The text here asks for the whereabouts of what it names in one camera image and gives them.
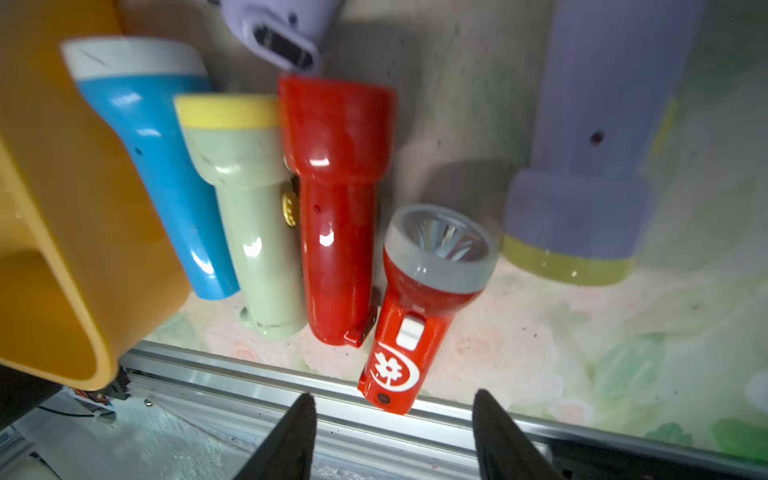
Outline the red flashlight plain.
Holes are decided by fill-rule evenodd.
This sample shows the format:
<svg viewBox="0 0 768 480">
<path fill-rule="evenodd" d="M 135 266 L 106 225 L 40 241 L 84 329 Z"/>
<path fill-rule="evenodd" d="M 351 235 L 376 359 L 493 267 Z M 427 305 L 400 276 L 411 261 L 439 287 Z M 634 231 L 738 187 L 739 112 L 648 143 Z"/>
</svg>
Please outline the red flashlight plain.
<svg viewBox="0 0 768 480">
<path fill-rule="evenodd" d="M 377 185 L 394 147 L 397 92 L 385 86 L 285 76 L 283 146 L 299 179 L 308 322 L 331 346 L 358 348 L 374 321 Z"/>
</svg>

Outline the purple flashlight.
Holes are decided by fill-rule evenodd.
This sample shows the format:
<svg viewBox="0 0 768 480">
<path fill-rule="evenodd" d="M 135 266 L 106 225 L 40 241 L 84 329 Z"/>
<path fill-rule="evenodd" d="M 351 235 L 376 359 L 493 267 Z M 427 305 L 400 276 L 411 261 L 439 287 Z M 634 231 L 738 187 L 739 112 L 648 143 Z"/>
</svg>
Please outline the purple flashlight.
<svg viewBox="0 0 768 480">
<path fill-rule="evenodd" d="M 279 69 L 315 75 L 339 0 L 221 0 L 226 26 L 252 53 Z"/>
<path fill-rule="evenodd" d="M 503 211 L 503 256 L 607 286 L 632 272 L 653 213 L 642 166 L 700 28 L 703 1 L 559 1 L 529 164 Z"/>
</svg>

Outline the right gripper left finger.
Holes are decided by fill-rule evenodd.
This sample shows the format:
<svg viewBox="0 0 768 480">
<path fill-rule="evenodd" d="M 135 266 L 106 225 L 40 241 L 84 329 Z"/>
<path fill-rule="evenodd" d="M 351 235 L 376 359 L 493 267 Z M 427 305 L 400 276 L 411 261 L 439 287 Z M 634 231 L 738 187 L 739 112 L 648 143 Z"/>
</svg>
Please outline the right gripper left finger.
<svg viewBox="0 0 768 480">
<path fill-rule="evenodd" d="M 308 480 L 317 433 L 315 401 L 301 394 L 240 469 L 235 480 Z"/>
</svg>

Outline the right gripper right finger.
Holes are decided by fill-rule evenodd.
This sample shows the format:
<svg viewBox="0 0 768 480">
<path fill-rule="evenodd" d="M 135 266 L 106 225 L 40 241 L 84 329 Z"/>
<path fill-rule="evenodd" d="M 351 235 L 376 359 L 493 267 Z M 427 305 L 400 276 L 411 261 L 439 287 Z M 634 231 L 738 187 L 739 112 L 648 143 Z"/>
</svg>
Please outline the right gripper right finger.
<svg viewBox="0 0 768 480">
<path fill-rule="evenodd" d="M 487 390 L 475 394 L 472 427 L 482 479 L 562 479 Z"/>
</svg>

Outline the red flashlight white logo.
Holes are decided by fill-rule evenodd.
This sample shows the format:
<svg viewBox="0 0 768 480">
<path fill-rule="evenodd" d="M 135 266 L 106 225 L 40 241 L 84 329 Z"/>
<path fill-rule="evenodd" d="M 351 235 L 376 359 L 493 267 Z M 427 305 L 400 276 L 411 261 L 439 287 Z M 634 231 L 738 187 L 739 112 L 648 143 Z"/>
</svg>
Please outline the red flashlight white logo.
<svg viewBox="0 0 768 480">
<path fill-rule="evenodd" d="M 485 290 L 497 258 L 495 238 L 464 214 L 433 204 L 394 212 L 385 298 L 358 382 L 368 402 L 398 415 L 411 410 L 453 319 Z"/>
</svg>

